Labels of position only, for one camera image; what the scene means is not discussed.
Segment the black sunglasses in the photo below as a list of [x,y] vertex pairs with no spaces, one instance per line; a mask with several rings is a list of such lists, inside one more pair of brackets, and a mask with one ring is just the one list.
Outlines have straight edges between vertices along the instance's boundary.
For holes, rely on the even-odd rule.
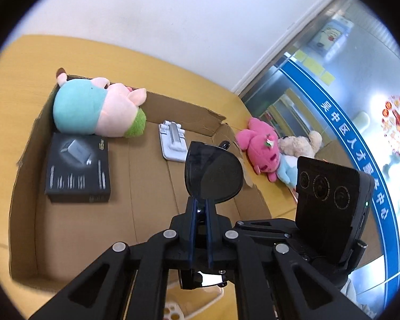
[[179,233],[188,260],[188,267],[178,271],[184,290],[227,285],[227,271],[217,265],[231,222],[217,214],[216,205],[234,198],[243,187],[241,162],[229,146],[228,141],[218,146],[192,142],[188,150],[184,177],[189,198]]

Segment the black charger box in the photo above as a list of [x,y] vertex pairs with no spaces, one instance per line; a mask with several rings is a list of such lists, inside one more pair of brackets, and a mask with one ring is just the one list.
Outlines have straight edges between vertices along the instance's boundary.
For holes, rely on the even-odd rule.
[[111,185],[107,139],[54,133],[47,153],[45,195],[56,203],[108,202]]

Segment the white folding phone stand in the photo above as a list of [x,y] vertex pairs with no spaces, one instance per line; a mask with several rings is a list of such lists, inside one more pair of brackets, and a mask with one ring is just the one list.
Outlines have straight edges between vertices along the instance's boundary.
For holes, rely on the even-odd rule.
[[163,121],[159,125],[159,138],[164,159],[184,163],[188,153],[185,130],[174,121]]

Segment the white phone case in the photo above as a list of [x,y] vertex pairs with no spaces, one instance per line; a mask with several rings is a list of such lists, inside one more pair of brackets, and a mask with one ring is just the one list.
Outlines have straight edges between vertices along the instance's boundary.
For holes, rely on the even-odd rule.
[[218,286],[183,290],[179,284],[167,287],[163,319],[192,319],[210,308],[224,296]]

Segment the cardboard box tray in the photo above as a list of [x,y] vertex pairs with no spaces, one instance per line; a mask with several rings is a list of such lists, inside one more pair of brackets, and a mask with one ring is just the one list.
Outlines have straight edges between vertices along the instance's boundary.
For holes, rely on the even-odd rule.
[[55,126],[52,101],[35,119],[13,186],[9,212],[9,272],[13,280],[58,290],[117,241],[135,245],[166,229],[184,211],[188,192],[182,163],[163,158],[159,125],[180,123],[188,142],[218,145],[235,135],[207,108],[149,93],[142,136],[108,143],[110,200],[52,203],[45,194],[47,149]]

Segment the blue plush with red band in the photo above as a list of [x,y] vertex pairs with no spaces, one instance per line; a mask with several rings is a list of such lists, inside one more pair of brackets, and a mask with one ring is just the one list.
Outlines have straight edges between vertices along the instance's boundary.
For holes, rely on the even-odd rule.
[[295,190],[298,180],[298,158],[291,155],[280,155],[279,168],[277,169],[277,177],[290,190]]

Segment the beige fluffy plush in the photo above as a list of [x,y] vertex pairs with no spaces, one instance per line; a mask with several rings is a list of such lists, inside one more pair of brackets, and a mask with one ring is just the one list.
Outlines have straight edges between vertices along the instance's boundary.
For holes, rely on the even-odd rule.
[[278,147],[282,154],[299,158],[305,156],[315,158],[322,146],[322,136],[317,131],[310,131],[307,137],[289,136],[278,140]]

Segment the pink bear plush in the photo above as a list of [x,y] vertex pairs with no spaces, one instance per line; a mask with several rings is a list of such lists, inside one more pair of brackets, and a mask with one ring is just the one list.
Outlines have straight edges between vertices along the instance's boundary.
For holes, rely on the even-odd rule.
[[250,118],[248,128],[239,131],[235,139],[239,148],[246,153],[255,174],[263,173],[269,182],[276,182],[280,152],[274,128],[258,118]]

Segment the pink teal pig plush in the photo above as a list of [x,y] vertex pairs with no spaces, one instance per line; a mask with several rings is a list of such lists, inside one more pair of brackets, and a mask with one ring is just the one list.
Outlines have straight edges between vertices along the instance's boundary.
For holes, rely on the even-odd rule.
[[105,77],[70,79],[64,68],[58,69],[56,82],[53,119],[59,132],[112,138],[144,133],[146,89],[113,84]]

